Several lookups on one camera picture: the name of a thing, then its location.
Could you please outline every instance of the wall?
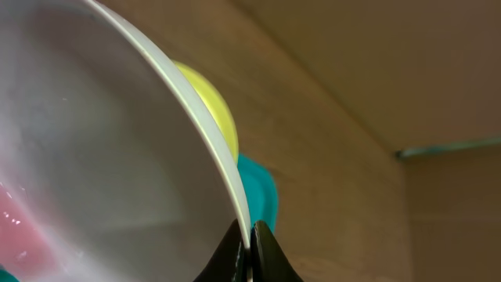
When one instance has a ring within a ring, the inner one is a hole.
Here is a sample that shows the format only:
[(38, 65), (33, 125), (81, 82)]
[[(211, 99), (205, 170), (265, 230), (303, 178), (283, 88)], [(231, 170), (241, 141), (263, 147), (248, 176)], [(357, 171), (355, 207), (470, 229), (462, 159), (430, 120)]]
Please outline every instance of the wall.
[(389, 150), (501, 136), (496, 0), (236, 0)]
[(415, 282), (500, 281), (501, 146), (405, 164)]
[(103, 2), (219, 89), (305, 281), (410, 281), (402, 168), (253, 19), (226, 0)]

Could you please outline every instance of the yellow object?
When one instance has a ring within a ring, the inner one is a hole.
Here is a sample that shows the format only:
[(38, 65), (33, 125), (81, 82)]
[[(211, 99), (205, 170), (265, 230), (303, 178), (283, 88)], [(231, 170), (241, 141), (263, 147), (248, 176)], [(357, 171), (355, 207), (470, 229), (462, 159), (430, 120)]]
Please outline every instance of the yellow object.
[(218, 90), (201, 74), (196, 72), (196, 70), (180, 62), (174, 63), (195, 88), (196, 93), (198, 93), (202, 101), (204, 101), (205, 106), (211, 112), (236, 162), (238, 160), (238, 137), (236, 135), (235, 122), (233, 121), (228, 105), (226, 105)]

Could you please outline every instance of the teal object at bowl edge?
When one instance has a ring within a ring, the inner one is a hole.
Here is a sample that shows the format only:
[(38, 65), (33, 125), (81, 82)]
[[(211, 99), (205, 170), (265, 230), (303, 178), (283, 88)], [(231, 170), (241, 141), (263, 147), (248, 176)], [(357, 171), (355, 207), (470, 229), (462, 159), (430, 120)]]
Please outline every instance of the teal object at bowl edge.
[(239, 154), (237, 168), (247, 197), (250, 222), (254, 225), (262, 220), (275, 232), (279, 196), (272, 175), (266, 168), (242, 154)]

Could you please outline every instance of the pink object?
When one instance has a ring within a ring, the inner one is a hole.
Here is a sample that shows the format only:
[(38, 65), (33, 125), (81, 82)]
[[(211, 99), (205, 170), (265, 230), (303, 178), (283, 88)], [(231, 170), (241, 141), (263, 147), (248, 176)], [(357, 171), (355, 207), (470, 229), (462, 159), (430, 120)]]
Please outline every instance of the pink object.
[(0, 183), (0, 264), (15, 277), (27, 280), (54, 270), (56, 260), (16, 197)]

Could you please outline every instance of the white bowl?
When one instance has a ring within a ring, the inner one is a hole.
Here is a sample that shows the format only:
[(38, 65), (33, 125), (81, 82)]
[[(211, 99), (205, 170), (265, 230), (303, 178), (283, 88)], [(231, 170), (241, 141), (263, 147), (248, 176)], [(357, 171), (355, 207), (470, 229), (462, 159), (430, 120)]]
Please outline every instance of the white bowl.
[(240, 176), (175, 65), (93, 0), (0, 0), (0, 264), (24, 281), (192, 281)]

